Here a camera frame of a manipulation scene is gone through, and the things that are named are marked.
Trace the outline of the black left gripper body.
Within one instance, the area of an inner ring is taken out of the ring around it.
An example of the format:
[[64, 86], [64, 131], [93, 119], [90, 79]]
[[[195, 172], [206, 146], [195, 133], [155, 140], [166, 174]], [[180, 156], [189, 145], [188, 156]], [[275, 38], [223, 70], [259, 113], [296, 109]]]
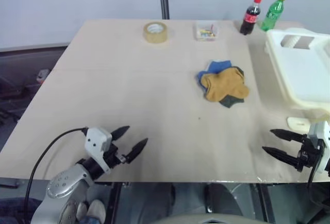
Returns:
[[128, 163], [127, 157], [119, 154], [118, 147], [114, 144], [111, 144], [109, 149], [103, 154], [103, 159], [110, 169], [120, 164]]

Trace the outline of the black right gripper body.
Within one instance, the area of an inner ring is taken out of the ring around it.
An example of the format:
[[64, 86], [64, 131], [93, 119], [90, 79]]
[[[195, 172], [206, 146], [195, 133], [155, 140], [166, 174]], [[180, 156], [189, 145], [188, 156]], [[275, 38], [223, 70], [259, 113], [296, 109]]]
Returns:
[[298, 151], [296, 169], [302, 172], [304, 167], [316, 169], [320, 163], [324, 151], [324, 142], [319, 138], [309, 138], [303, 134], [300, 140], [301, 148]]

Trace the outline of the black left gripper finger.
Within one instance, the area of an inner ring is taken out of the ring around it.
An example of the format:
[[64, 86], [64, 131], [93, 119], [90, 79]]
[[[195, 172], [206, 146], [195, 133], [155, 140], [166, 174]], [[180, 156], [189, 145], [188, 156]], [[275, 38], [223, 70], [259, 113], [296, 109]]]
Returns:
[[125, 156], [127, 164], [130, 164], [142, 152], [147, 142], [148, 138], [145, 138], [131, 149], [131, 151]]
[[120, 139], [125, 132], [130, 128], [130, 126], [123, 126], [111, 132], [112, 140]]

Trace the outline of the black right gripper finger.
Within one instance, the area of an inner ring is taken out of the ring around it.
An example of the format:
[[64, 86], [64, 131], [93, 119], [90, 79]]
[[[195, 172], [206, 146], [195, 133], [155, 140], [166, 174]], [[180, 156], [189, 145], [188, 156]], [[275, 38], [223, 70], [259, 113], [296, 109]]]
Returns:
[[263, 150], [271, 155], [272, 157], [276, 158], [277, 160], [280, 160], [281, 162], [284, 162], [288, 165], [293, 166], [295, 169], [299, 168], [299, 160], [298, 158], [295, 158], [289, 154], [287, 154], [286, 152], [279, 150], [277, 148], [273, 148], [273, 147], [266, 147], [263, 146], [262, 147]]
[[270, 132], [276, 137], [286, 141], [303, 142], [307, 138], [306, 134], [298, 134], [284, 129], [271, 129]]

